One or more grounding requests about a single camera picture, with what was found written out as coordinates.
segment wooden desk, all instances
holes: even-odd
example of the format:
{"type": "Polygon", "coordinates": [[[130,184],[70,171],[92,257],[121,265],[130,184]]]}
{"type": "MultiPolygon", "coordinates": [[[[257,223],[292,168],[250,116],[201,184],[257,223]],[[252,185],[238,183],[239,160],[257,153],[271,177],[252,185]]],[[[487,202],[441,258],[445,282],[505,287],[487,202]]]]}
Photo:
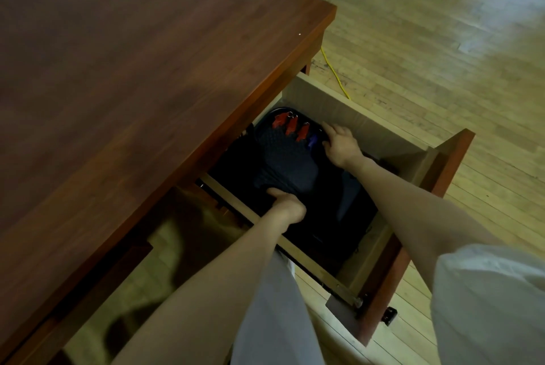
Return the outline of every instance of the wooden desk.
{"type": "Polygon", "coordinates": [[[334,16],[321,0],[0,0],[0,362],[334,16]]]}

